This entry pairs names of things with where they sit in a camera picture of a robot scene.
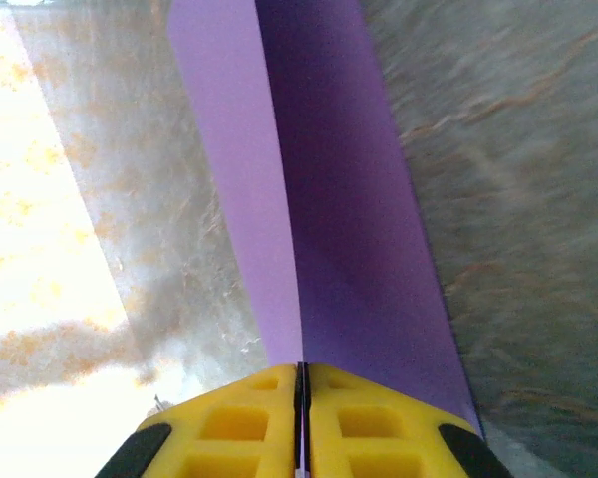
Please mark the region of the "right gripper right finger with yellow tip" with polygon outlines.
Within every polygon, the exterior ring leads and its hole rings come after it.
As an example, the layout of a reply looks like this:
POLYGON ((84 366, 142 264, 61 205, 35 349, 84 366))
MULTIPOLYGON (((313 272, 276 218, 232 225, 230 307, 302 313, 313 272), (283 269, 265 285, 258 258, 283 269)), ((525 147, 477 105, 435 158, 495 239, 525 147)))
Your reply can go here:
POLYGON ((508 477, 464 419, 335 367, 301 365, 304 477, 508 477))

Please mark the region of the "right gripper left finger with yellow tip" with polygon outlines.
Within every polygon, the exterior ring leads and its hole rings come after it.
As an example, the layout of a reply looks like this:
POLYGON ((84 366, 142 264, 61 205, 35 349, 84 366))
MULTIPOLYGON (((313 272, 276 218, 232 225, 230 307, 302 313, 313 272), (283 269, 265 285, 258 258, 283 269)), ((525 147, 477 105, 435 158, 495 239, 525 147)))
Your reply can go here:
POLYGON ((146 418, 99 477, 293 477, 297 366, 274 366, 146 418))

